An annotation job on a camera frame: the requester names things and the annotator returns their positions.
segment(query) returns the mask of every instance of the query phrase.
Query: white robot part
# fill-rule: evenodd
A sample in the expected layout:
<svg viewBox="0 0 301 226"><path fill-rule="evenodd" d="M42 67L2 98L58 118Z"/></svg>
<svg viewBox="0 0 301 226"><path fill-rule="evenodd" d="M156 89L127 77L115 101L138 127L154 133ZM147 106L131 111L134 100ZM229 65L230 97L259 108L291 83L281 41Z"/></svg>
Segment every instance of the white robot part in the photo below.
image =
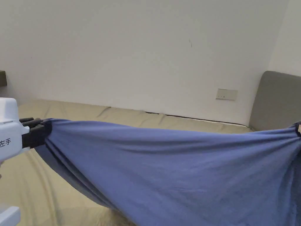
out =
<svg viewBox="0 0 301 226"><path fill-rule="evenodd" d="M0 162L30 148L22 148L22 135L29 132L19 121L15 99L0 98Z"/></svg>
<svg viewBox="0 0 301 226"><path fill-rule="evenodd" d="M0 163L30 149L22 148L22 135L28 132L19 121L16 100L0 98ZM18 207L0 205L0 226L16 226L20 220Z"/></svg>

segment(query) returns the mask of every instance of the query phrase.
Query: blue bedsheet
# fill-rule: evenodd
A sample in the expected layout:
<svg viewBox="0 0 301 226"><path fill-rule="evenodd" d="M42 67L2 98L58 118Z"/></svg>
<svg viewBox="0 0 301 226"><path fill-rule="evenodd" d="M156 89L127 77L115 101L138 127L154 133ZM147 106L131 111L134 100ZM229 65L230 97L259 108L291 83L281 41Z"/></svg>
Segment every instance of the blue bedsheet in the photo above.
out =
<svg viewBox="0 0 301 226"><path fill-rule="evenodd" d="M245 134L44 124L44 161L139 226L301 225L298 124Z"/></svg>

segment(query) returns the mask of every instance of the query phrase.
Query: wall outlet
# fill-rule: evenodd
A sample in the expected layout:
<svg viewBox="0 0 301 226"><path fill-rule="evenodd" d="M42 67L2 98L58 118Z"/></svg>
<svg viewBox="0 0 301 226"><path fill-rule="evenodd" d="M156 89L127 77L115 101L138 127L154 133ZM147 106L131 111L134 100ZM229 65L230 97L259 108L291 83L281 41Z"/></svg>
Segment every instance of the wall outlet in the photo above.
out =
<svg viewBox="0 0 301 226"><path fill-rule="evenodd" d="M236 100L238 90L218 89L216 98L220 100Z"/></svg>

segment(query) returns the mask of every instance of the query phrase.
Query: bed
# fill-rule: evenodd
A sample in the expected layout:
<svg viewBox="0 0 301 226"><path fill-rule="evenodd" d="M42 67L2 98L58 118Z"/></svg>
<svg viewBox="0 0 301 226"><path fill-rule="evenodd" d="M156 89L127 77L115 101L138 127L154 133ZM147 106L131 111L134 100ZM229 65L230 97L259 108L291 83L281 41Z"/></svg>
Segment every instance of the bed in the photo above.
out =
<svg viewBox="0 0 301 226"><path fill-rule="evenodd" d="M254 102L250 128L253 130L281 128L297 121L298 113L292 107L296 107L297 102L294 102L297 101L296 95L300 96L301 93L296 83L300 86L301 77L276 72L264 73ZM275 99L279 92L285 95L281 100ZM35 100L20 106L19 116L94 120L134 127L214 133L251 132L248 127L233 124L46 100ZM1 167L1 174L3 175L0 181L1 202L21 208L20 225L132 225L121 214L95 204L72 188L50 169L33 149L7 160Z"/></svg>

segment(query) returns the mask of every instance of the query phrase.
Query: white wall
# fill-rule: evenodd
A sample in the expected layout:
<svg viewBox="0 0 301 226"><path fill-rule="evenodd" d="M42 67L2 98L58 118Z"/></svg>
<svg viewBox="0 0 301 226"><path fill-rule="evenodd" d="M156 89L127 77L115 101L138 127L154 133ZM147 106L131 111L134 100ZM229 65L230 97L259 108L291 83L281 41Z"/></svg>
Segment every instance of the white wall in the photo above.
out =
<svg viewBox="0 0 301 226"><path fill-rule="evenodd" d="M290 0L269 65L273 71L301 76L301 1Z"/></svg>
<svg viewBox="0 0 301 226"><path fill-rule="evenodd" d="M1 1L2 95L247 124L287 2Z"/></svg>

